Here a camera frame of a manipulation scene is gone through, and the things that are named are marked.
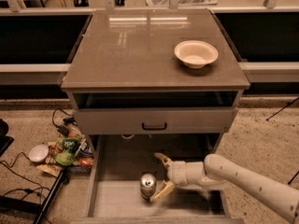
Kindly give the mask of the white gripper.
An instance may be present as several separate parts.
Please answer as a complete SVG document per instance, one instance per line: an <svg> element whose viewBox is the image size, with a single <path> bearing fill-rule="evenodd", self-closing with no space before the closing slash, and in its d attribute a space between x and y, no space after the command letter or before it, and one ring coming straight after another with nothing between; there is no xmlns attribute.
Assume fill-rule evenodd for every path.
<svg viewBox="0 0 299 224"><path fill-rule="evenodd" d="M160 189L151 197L152 203L160 201L170 194L176 186L187 187L189 185L203 186L206 181L204 164L201 161L185 162L172 161L169 157L160 152L155 152L154 156L160 160L170 181L163 181Z"/></svg>

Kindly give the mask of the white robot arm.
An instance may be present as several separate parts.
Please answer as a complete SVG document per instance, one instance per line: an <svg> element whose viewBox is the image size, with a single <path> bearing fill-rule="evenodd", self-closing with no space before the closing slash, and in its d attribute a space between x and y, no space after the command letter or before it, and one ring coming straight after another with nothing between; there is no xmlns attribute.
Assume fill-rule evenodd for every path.
<svg viewBox="0 0 299 224"><path fill-rule="evenodd" d="M254 173L218 154L208 154L203 161L194 162L172 161L159 152L154 156L162 162L168 180L164 180L160 189L150 197L152 202L160 201L178 187L198 186L203 189L218 190L228 181L290 224L299 222L298 189Z"/></svg>

